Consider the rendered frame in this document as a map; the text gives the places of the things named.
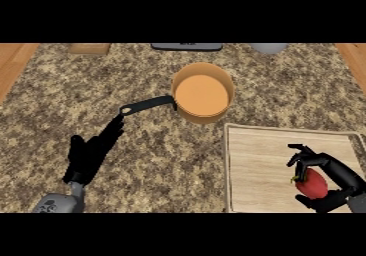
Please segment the pale grey round container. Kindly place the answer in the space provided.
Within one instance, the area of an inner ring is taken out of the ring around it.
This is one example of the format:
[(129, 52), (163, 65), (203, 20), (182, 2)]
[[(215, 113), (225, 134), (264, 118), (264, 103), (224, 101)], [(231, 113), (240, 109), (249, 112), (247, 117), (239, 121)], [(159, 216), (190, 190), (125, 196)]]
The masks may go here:
[(264, 54), (277, 54), (287, 47), (286, 43), (250, 43), (249, 46), (255, 51)]

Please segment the red bell pepper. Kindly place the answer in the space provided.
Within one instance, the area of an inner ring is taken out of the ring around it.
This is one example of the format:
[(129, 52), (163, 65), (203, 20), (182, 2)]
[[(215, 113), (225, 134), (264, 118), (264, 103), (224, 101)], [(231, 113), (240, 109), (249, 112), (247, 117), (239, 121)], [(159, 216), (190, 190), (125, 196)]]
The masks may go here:
[(293, 176), (290, 181), (295, 183), (295, 188), (303, 196), (309, 199), (324, 198), (327, 195), (327, 183), (321, 175), (311, 168), (305, 171), (303, 181), (298, 181), (298, 177)]

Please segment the dark grey flat appliance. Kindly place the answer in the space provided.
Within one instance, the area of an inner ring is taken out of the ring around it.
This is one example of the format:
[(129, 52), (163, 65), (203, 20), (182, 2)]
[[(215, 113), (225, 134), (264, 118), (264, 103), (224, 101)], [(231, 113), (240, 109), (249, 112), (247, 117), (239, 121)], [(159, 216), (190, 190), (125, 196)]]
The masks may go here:
[(219, 51), (221, 43), (151, 43), (151, 48), (165, 51)]

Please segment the small brown wooden block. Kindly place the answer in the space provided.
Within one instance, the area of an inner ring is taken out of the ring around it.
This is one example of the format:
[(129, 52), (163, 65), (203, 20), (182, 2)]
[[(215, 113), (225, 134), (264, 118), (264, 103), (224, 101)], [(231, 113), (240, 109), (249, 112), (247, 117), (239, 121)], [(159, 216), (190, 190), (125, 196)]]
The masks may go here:
[(72, 43), (69, 46), (69, 53), (106, 55), (109, 47), (109, 43)]

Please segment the pale wooden tray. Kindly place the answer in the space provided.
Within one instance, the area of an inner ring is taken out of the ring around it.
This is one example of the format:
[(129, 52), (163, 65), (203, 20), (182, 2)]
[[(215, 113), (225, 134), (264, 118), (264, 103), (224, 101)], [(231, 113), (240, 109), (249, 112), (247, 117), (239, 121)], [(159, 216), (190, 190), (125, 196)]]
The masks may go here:
[(230, 213), (308, 213), (295, 200), (298, 190), (286, 165), (303, 144), (332, 155), (366, 179), (366, 145), (352, 131), (320, 131), (224, 125), (225, 211)]

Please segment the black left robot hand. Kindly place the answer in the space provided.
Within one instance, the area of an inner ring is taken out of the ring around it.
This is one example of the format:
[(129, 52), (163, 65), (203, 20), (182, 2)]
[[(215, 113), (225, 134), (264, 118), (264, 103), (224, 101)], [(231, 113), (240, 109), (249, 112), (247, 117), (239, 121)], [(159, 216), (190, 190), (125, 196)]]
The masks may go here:
[(67, 153), (69, 165), (63, 175), (63, 182), (76, 182), (86, 185), (98, 171), (106, 154), (110, 151), (119, 136), (123, 133), (120, 114), (110, 120), (103, 131), (88, 141), (79, 135), (70, 137)]

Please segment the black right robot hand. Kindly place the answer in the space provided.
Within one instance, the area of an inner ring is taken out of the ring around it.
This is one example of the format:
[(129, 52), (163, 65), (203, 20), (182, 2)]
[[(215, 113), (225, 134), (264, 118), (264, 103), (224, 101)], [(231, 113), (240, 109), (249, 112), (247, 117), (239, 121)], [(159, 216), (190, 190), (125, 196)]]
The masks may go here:
[(296, 201), (317, 213), (327, 213), (346, 205), (349, 197), (366, 193), (366, 181), (351, 168), (329, 154), (315, 153), (308, 146), (302, 144), (289, 144), (289, 148), (298, 149), (286, 163), (286, 166), (295, 166), (293, 176), (298, 181), (303, 181), (305, 171), (314, 169), (326, 180), (327, 195), (320, 199), (309, 199), (299, 194)]

